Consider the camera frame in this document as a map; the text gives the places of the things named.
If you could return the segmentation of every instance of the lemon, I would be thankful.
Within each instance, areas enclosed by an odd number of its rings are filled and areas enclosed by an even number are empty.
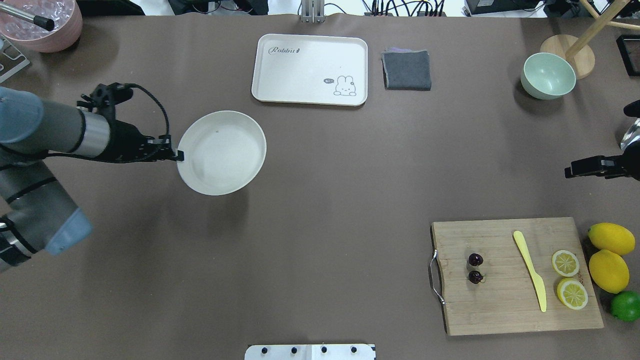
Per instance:
[[[556,288],[556,294],[564,305],[573,310],[580,310],[587,306],[587,302],[589,302],[587,290],[580,281],[572,277],[567,277],[560,281]]]
[[[618,254],[607,249],[593,254],[589,260],[589,272],[593,281],[604,291],[617,294],[629,284],[629,268]]]
[[[562,276],[571,277],[580,271],[578,258],[567,250],[558,250],[551,257],[554,270]]]
[[[607,249],[618,255],[626,255],[636,247],[634,235],[618,224],[601,222],[595,224],[587,231],[593,246],[598,249]]]

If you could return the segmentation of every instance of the cutting board handle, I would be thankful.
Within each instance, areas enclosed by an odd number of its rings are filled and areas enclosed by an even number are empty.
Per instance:
[[[436,290],[436,286],[433,284],[433,274],[431,271],[431,267],[433,266],[433,262],[437,257],[438,257],[438,249],[433,249],[433,257],[431,258],[431,262],[429,262],[429,282],[431,283],[431,288],[433,289],[433,292],[436,293],[436,295],[438,295],[438,298],[440,299],[440,303],[442,305],[445,305],[446,302],[444,298],[442,297],[442,295],[440,295],[438,290]]]

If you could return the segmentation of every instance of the yellow knife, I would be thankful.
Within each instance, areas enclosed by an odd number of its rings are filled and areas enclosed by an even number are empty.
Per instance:
[[[527,264],[529,275],[531,275],[531,280],[533,280],[533,286],[536,288],[540,311],[544,313],[547,311],[547,291],[545,290],[545,282],[542,280],[542,276],[538,275],[533,268],[531,255],[529,255],[529,248],[527,248],[527,242],[524,240],[522,233],[520,231],[515,231],[513,233],[513,239],[516,241],[516,245],[518,245],[518,250],[520,250],[520,253],[522,254],[524,263]]]

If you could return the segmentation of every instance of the robotic arm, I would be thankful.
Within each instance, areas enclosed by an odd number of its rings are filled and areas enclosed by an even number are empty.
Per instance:
[[[166,133],[158,139],[115,118],[115,106],[131,99],[134,88],[151,96],[162,109]],[[59,254],[91,233],[87,217],[42,159],[184,160],[181,151],[173,150],[164,108],[141,86],[100,84],[82,98],[79,107],[73,108],[0,87],[0,196],[12,209],[0,217],[0,272],[42,249]]]
[[[640,118],[640,100],[625,106],[625,115]],[[622,155],[592,156],[571,162],[571,167],[565,168],[564,176],[569,179],[578,176],[604,176],[605,179],[614,177],[633,177],[640,181],[640,119],[627,131],[623,138]]]

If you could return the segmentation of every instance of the gray cloth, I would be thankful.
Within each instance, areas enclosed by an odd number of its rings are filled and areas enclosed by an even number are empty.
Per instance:
[[[387,49],[382,52],[382,66],[385,88],[431,90],[429,53],[426,50]]]

